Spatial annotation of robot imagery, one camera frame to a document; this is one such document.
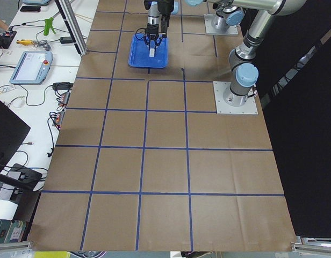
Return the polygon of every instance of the green clamp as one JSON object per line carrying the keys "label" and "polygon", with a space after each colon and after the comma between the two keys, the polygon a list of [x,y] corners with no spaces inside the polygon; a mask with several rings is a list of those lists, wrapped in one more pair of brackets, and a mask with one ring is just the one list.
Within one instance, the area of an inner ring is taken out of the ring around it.
{"label": "green clamp", "polygon": [[53,33],[56,34],[56,32],[54,31],[52,23],[53,23],[53,17],[51,17],[50,19],[45,19],[44,36],[48,35],[49,29],[51,29],[53,31]]}

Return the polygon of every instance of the black monitor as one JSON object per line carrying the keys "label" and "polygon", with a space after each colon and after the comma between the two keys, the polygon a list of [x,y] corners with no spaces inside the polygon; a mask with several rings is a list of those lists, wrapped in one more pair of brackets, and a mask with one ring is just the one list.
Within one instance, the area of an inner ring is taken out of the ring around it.
{"label": "black monitor", "polygon": [[[30,129],[24,121],[0,101],[0,172],[14,156]],[[0,173],[0,182],[22,190],[33,190],[38,182],[37,178],[40,179],[42,176],[40,173],[33,170],[29,171],[18,164],[13,165],[11,170],[21,170],[23,177],[14,179]],[[28,180],[25,173],[30,173],[29,176],[33,179]]]}

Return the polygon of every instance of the blue tray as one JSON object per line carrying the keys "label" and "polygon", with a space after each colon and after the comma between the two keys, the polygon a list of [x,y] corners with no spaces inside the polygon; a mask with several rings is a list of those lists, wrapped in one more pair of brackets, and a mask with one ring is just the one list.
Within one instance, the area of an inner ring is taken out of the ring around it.
{"label": "blue tray", "polygon": [[139,68],[164,68],[168,64],[168,39],[163,39],[156,49],[155,56],[149,57],[149,48],[143,39],[137,39],[134,35],[129,51],[128,64]]}

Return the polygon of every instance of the brown tiled surface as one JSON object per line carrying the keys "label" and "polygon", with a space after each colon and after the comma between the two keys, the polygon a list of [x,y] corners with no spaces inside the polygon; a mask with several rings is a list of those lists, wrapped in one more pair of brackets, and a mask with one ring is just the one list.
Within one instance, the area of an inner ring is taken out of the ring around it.
{"label": "brown tiled surface", "polygon": [[257,116],[215,113],[212,81],[231,80],[242,37],[205,35],[207,4],[181,6],[168,66],[138,69],[128,57],[146,26],[142,1],[99,1],[94,52],[82,58],[32,227],[36,249],[289,250],[259,100]]}

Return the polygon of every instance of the white mounting plate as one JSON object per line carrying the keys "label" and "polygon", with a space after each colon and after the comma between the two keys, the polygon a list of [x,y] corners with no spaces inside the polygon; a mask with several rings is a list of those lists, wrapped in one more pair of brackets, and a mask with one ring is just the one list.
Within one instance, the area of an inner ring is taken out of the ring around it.
{"label": "white mounting plate", "polygon": [[236,26],[230,26],[226,31],[217,30],[216,28],[212,27],[212,20],[216,17],[215,14],[213,15],[204,15],[205,20],[205,28],[207,35],[224,35],[224,36],[238,36],[239,31],[237,30]]}
{"label": "white mounting plate", "polygon": [[217,114],[258,114],[255,98],[248,98],[243,106],[235,107],[227,104],[223,98],[226,88],[230,87],[231,82],[213,82],[215,107]]}

